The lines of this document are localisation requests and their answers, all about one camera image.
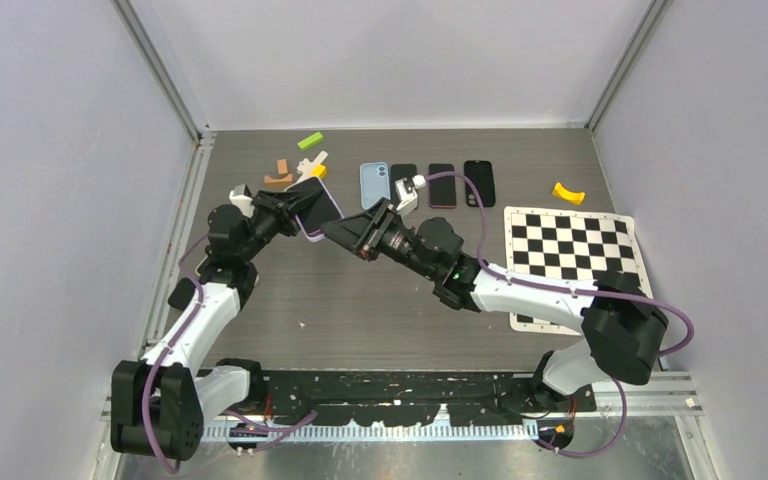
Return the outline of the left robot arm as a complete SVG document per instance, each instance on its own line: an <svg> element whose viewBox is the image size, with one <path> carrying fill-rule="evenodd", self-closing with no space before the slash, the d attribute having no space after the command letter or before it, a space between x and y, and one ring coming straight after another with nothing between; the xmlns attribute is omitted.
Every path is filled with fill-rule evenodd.
<svg viewBox="0 0 768 480"><path fill-rule="evenodd" d="M138 360L123 360L111 378L114 451L155 458L170 474L199 448L205 426L236 407L258 412L267 398L259 363L225 360L205 376L203 362L256 286L255 257L277 236L294 237L306 209L331 198L309 178L285 191L251 193L239 185L207 217L205 258L170 297L182 313Z"/></svg>

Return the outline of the black phone with dark frame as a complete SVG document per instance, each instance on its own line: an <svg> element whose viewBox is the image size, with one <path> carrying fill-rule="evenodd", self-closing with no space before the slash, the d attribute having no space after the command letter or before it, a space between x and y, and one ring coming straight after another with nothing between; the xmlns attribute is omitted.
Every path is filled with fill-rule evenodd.
<svg viewBox="0 0 768 480"><path fill-rule="evenodd" d="M417 165L413 163L394 163L389 167L390 200L396 203L399 200L396 183L405 178L411 178L418 174Z"/></svg>

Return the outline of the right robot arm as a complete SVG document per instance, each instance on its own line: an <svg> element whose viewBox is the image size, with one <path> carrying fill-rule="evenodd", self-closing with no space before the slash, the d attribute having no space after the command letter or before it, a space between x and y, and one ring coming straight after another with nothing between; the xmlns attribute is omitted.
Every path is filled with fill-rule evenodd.
<svg viewBox="0 0 768 480"><path fill-rule="evenodd" d="M322 231L364 261L386 256L431 281L434 295L453 310L524 315L579 333L577 343L546 353L532 375L532 400L544 410L594 382L645 385L652 376L668 320L627 275L575 281L507 270L465 253L446 219L409 227L385 200Z"/></svg>

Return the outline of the purple phone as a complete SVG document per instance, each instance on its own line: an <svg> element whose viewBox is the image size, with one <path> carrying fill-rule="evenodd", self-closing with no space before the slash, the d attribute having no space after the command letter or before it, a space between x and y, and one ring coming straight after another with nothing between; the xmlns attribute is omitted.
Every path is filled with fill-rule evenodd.
<svg viewBox="0 0 768 480"><path fill-rule="evenodd" d="M428 173L433 176L444 172L454 172L449 163L431 163ZM456 179L454 176L442 176L428 181L429 206L435 209L453 209L457 206Z"/></svg>

